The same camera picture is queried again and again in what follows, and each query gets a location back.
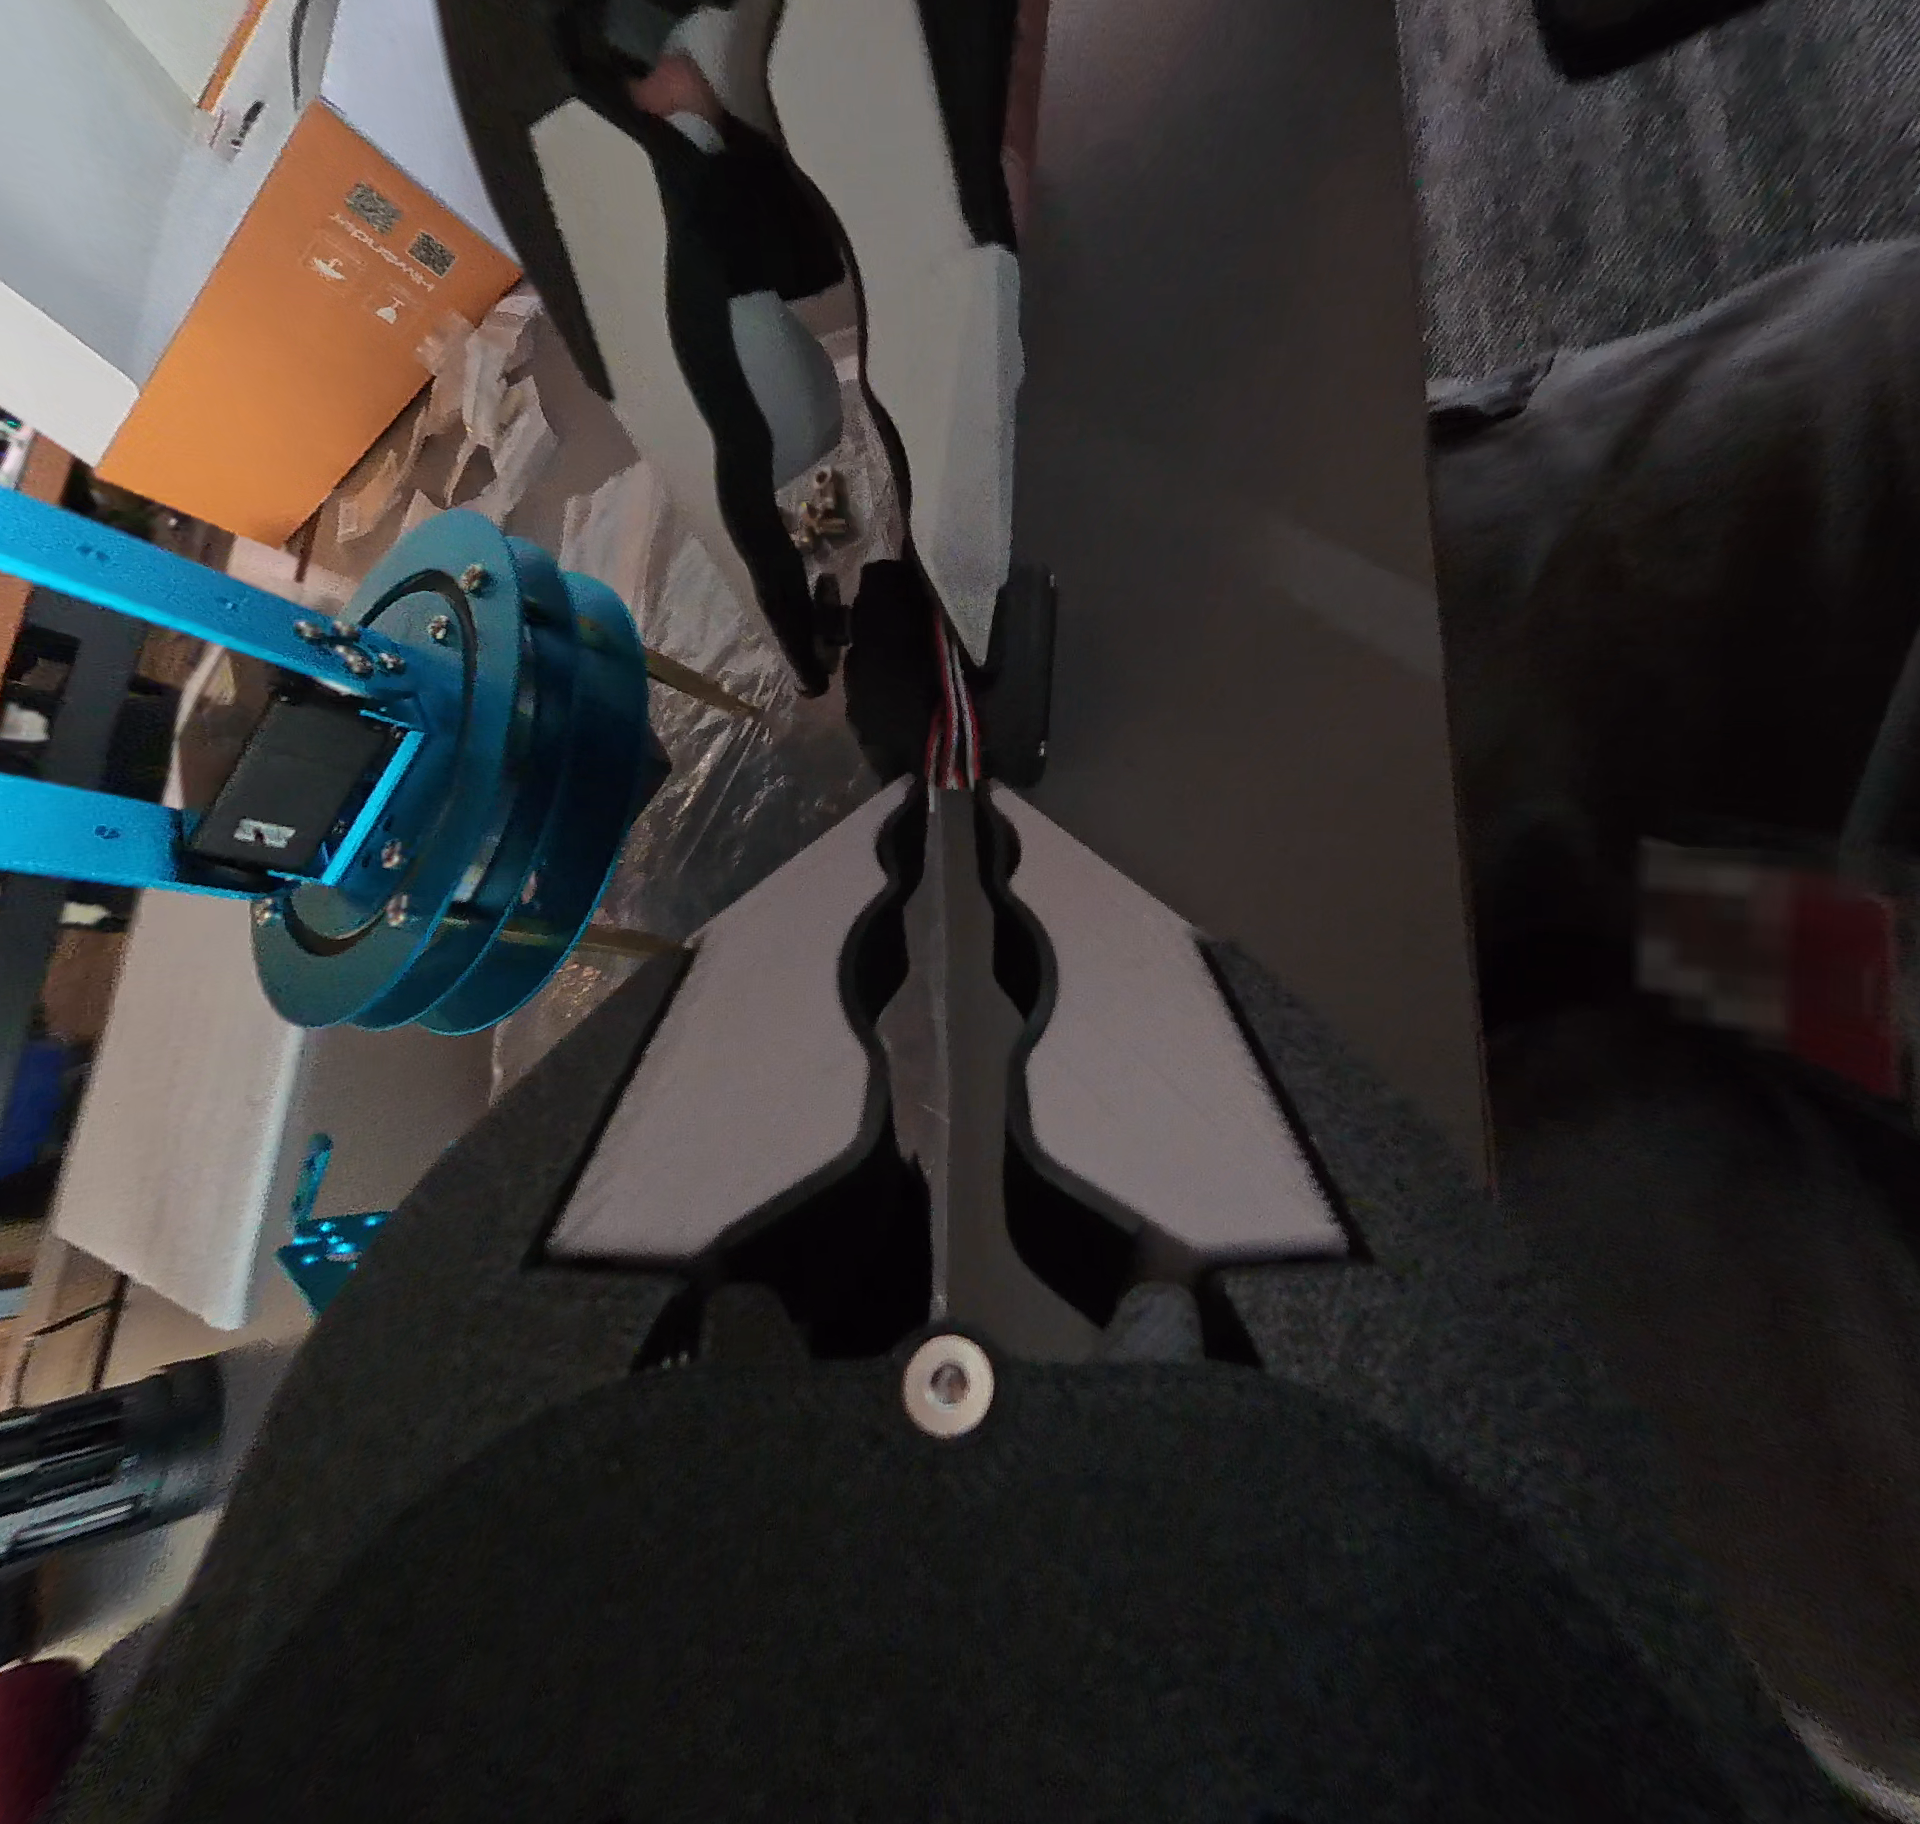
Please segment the orange and white cardboard box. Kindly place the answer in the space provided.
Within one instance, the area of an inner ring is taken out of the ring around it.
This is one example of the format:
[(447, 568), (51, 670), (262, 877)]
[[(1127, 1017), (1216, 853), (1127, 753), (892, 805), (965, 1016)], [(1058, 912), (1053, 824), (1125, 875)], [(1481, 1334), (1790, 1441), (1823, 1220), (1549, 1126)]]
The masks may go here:
[(4, 410), (287, 544), (520, 278), (435, 0), (3, 0)]

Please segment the blue metal bracket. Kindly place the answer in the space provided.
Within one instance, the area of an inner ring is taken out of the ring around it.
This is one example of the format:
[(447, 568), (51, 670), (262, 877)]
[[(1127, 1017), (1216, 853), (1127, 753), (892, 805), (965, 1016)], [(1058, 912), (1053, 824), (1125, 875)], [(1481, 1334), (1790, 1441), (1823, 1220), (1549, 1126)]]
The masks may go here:
[(352, 1279), (394, 1211), (320, 1211), (335, 1153), (329, 1131), (315, 1131), (302, 1149), (287, 1242), (274, 1251), (278, 1269), (319, 1321)]

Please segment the large clear plastic bag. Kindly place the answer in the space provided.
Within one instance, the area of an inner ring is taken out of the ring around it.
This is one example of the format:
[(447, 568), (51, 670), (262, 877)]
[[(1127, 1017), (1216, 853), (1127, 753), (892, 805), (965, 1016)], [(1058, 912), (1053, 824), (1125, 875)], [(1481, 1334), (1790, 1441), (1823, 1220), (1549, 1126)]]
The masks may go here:
[[(625, 595), (642, 644), (750, 708), (740, 713), (671, 684), (651, 685), (651, 724), (671, 772), (636, 819), (594, 919), (680, 943), (870, 798), (877, 780), (842, 691), (805, 698), (797, 689), (778, 647), (672, 512), (659, 471), (641, 466), (659, 499), (641, 595)], [(820, 466), (840, 471), (856, 537), (802, 554), (802, 566), (837, 577), (850, 602), (862, 568), (898, 550), (901, 504), (884, 455), (867, 438), (849, 433)], [(499, 1024), (491, 1100), (501, 1101), (636, 968), (639, 960), (585, 947)]]

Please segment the black ribbed cylinder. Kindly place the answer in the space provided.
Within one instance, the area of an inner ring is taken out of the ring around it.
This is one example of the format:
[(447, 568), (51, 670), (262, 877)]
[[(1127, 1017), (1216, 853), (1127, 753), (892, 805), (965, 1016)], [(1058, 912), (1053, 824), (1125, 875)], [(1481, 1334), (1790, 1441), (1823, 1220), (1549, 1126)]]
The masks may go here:
[(185, 1522), (219, 1495), (227, 1380), (216, 1355), (3, 1418), (3, 1569)]

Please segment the blue toy robot arm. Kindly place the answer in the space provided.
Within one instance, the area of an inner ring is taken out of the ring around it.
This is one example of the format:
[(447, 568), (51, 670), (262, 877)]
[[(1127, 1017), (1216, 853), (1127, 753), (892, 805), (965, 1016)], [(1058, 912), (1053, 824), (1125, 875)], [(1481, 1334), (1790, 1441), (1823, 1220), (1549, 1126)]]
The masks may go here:
[(4, 777), (4, 872), (244, 899), (299, 1027), (511, 1017), (578, 947), (668, 760), (629, 603), (475, 509), (402, 535), (341, 612), (4, 491), (35, 588), (262, 664), (277, 684), (201, 811)]

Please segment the dark grey desk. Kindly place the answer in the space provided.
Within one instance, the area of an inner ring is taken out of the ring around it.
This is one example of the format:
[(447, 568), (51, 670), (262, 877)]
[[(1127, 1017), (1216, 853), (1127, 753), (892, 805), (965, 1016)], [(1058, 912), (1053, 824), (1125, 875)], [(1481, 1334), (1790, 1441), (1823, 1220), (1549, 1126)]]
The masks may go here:
[[(1482, 1160), (1394, 0), (1020, 0), (1003, 164), (1023, 345), (1010, 572), (1058, 583), (1049, 758), (1035, 785), (898, 777), (920, 788), (920, 882), (879, 1019), (879, 1149), (716, 1256), (551, 1256), (700, 926), (645, 954), (421, 1177), (341, 1321), (372, 1323), (461, 1223), (545, 1287), (660, 1283), (685, 1331), (745, 1305), (817, 1359), (910, 1354), (933, 1431), (952, 1435), (969, 1397), (947, 1380), (1125, 1345), (1277, 1364), (1253, 1293), (1342, 1319), (1403, 1287), (1415, 1210), (1464, 1211), (1482, 1236), (1482, 1181), (1447, 1138)], [(838, 444), (867, 438), (889, 468), (901, 542), (882, 562), (916, 564), (942, 608), (862, 380), (852, 250), (802, 195), (842, 276), (783, 298), (835, 363)], [(800, 851), (898, 782), (877, 780)], [(1104, 1330), (1027, 1276), (1000, 1202), (1018, 1019), (982, 892), (986, 785), (1202, 936), (1364, 1259), (1228, 1269), (1209, 1300), (1147, 1283)], [(1144, 1341), (1163, 1305), (1178, 1345)]]

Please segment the pile of small parts bags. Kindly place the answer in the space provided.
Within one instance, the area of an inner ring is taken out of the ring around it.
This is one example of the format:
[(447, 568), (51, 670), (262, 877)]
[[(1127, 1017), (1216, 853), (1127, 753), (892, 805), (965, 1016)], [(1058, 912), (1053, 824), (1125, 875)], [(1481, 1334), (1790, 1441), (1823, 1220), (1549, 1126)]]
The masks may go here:
[(287, 544), (300, 595), (347, 597), (428, 515), (473, 512), (636, 602), (655, 478), (531, 289), (444, 318), (428, 380)]

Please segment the black servo motor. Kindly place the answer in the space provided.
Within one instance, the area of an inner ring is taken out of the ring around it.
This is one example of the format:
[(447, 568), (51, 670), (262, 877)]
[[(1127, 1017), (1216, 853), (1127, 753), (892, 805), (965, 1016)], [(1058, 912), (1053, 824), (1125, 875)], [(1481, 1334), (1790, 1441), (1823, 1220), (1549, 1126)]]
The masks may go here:
[[(934, 609), (922, 569), (904, 560), (864, 566), (849, 612), (842, 660), (847, 715), (879, 780), (924, 782), (936, 665)], [(1018, 564), (999, 590), (982, 660), (972, 662), (986, 741), (986, 775), (1015, 788), (1045, 780), (1058, 583), (1040, 564)]]

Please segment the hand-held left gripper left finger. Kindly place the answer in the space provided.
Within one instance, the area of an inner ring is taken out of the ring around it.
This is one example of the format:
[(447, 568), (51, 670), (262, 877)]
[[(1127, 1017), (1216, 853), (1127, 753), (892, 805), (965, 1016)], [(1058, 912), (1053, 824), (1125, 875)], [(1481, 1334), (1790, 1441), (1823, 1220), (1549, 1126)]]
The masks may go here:
[(920, 785), (895, 780), (692, 938), (546, 1251), (689, 1265), (882, 1145)]

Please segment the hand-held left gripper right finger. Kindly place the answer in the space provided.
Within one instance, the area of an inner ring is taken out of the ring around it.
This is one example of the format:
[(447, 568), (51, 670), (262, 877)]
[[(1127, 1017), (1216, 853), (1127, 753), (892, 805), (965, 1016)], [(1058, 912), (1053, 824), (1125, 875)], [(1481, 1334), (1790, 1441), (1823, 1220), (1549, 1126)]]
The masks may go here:
[(1017, 1016), (1003, 1220), (1095, 1331), (1147, 1283), (1366, 1259), (1202, 934), (1005, 783), (980, 792), (993, 973)]

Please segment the red badge card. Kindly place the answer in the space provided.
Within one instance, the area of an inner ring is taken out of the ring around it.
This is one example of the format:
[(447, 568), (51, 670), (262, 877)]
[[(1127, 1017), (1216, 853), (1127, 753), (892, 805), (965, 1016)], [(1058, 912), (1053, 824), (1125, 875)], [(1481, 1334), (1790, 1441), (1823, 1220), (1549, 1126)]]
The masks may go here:
[(1905, 1097), (1899, 906), (1836, 875), (1789, 879), (1786, 1049), (1858, 1091)]

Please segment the person's right hand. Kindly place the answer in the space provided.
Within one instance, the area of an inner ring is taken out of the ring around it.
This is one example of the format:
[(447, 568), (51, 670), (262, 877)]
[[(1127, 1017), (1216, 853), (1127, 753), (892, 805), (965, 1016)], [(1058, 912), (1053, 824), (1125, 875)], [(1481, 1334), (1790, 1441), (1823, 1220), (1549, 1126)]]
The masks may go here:
[(719, 134), (727, 116), (712, 82), (686, 52), (666, 52), (648, 72), (630, 76), (627, 96), (639, 112), (683, 131)]

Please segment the person's grey trousers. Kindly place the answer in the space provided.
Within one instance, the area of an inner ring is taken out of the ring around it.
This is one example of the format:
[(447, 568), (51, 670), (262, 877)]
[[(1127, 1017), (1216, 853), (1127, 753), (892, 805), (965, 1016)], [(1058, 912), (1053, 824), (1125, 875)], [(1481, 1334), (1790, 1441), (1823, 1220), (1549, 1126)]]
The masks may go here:
[(1823, 252), (1431, 400), (1487, 1043), (1640, 1005), (1786, 1049), (1794, 872), (1917, 984), (1918, 252)]

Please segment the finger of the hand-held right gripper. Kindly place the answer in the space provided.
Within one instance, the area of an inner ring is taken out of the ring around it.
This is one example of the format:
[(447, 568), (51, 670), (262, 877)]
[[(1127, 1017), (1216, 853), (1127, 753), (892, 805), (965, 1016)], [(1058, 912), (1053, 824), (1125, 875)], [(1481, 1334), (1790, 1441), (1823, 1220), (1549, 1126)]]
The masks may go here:
[(1003, 162), (1020, 0), (781, 0), (781, 137), (852, 252), (862, 380), (974, 665), (1012, 566), (1023, 269)]
[(686, 130), (593, 104), (532, 125), (613, 414), (793, 684), (820, 698), (838, 642), (781, 491), (842, 442), (842, 382), (781, 289), (735, 273), (739, 190), (710, 139), (704, 120)]

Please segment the white foam sheet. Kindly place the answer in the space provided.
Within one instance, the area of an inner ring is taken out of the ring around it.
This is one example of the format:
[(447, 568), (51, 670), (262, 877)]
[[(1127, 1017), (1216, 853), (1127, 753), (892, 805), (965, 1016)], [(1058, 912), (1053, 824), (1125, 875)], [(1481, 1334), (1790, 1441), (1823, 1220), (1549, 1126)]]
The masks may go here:
[(255, 1315), (315, 1138), (344, 1167), (381, 1080), (344, 1027), (283, 1019), (242, 899), (146, 892), (69, 1140), (52, 1236), (215, 1331)]

